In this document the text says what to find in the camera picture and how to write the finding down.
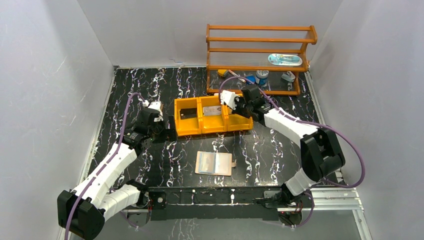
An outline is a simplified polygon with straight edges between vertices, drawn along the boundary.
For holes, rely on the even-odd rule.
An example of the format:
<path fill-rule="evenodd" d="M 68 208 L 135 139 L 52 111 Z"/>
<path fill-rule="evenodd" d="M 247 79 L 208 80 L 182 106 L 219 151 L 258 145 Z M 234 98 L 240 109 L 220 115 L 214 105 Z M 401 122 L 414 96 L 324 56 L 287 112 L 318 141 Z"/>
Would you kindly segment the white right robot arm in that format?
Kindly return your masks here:
<path fill-rule="evenodd" d="M 306 190 L 346 163 L 336 133 L 314 123 L 302 123 L 265 96 L 256 85 L 247 85 L 242 95 L 224 90 L 220 102 L 232 113 L 251 118 L 289 138 L 300 148 L 300 169 L 281 186 L 282 202 L 295 207 Z"/>

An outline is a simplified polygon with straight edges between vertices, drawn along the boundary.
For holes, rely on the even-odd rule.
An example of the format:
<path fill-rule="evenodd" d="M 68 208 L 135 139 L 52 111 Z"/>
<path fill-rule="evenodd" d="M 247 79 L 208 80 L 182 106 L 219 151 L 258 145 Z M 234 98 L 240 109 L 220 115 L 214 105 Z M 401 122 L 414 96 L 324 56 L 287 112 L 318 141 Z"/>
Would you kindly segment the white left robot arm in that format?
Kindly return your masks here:
<path fill-rule="evenodd" d="M 135 179 L 118 189 L 113 185 L 121 173 L 152 143 L 177 139 L 173 115 L 163 119 L 153 108 L 141 110 L 137 120 L 124 126 L 118 142 L 95 168 L 74 189 L 63 190 L 57 198 L 58 224 L 65 233 L 84 240 L 93 240 L 105 222 L 129 206 L 145 208 L 151 202 L 149 188 Z"/>

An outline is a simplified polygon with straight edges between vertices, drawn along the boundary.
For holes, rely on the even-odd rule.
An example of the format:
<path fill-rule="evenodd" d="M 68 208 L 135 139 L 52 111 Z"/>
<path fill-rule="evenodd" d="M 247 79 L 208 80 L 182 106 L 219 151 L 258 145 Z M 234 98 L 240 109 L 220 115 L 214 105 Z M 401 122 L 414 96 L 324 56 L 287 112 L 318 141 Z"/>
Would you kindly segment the beige leather card holder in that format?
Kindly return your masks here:
<path fill-rule="evenodd" d="M 231 153 L 198 151 L 194 170 L 199 175 L 231 176 L 236 166 Z"/>

